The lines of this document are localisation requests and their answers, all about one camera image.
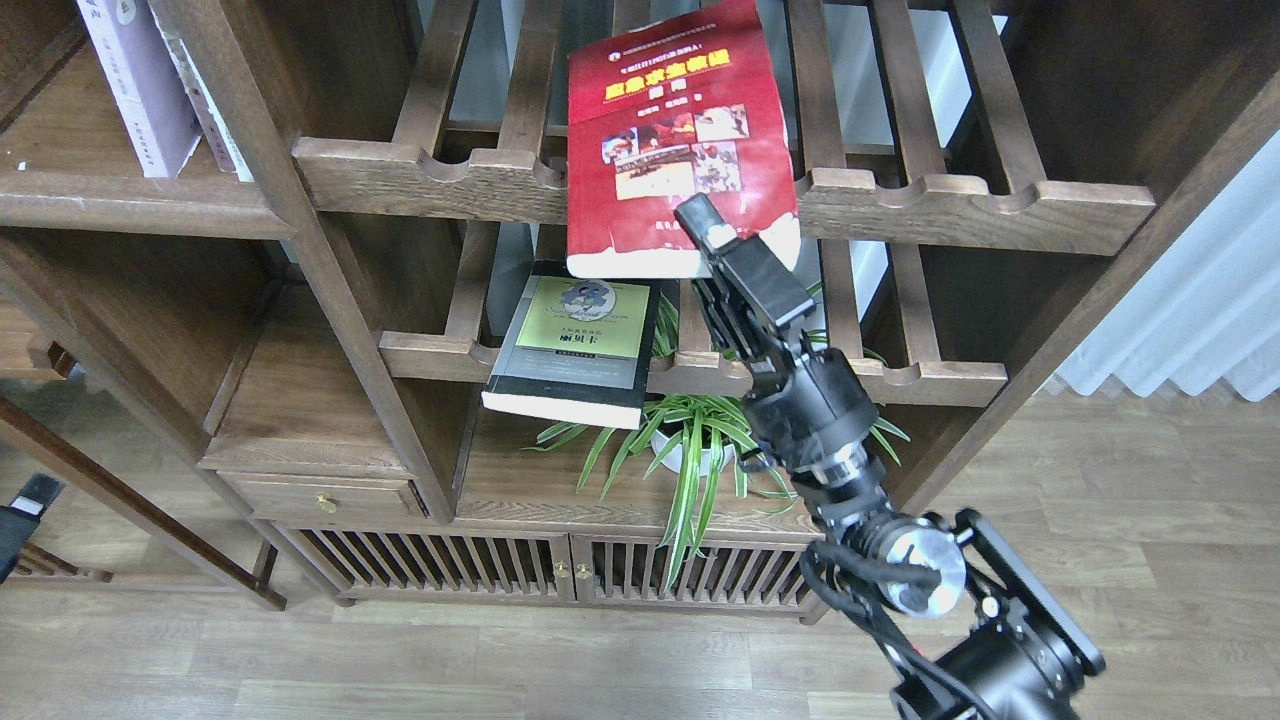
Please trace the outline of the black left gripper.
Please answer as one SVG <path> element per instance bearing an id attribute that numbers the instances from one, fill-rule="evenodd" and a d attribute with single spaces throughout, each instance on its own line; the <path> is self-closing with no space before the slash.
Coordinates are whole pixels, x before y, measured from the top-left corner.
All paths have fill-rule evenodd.
<path id="1" fill-rule="evenodd" d="M 1 507 L 1 583 L 18 564 L 22 548 L 65 484 L 47 474 L 33 474 L 15 498 Z"/>

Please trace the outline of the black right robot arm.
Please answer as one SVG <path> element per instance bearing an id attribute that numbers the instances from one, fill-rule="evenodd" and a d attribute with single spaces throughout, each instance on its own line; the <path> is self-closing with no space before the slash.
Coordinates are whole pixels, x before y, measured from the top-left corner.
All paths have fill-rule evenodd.
<path id="1" fill-rule="evenodd" d="M 845 355 L 803 331 L 814 299 L 705 195 L 675 215 L 709 268 L 695 290 L 712 336 L 751 373 L 753 433 L 826 533 L 799 560 L 805 583 L 896 669 L 899 716 L 1075 717 L 1071 697 L 1105 669 L 1096 643 L 978 511 L 947 521 L 892 506 L 865 446 L 876 405 Z"/>

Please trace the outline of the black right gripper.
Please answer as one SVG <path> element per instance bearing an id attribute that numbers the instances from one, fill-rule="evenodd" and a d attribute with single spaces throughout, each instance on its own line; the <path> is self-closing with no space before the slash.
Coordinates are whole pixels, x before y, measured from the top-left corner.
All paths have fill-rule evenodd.
<path id="1" fill-rule="evenodd" d="M 713 337 L 748 366 L 742 400 L 762 448 L 790 473 L 878 473 L 864 442 L 878 413 L 837 348 L 813 348 L 815 301 L 756 236 L 741 240 L 705 193 L 675 209 L 710 277 L 698 281 Z"/>

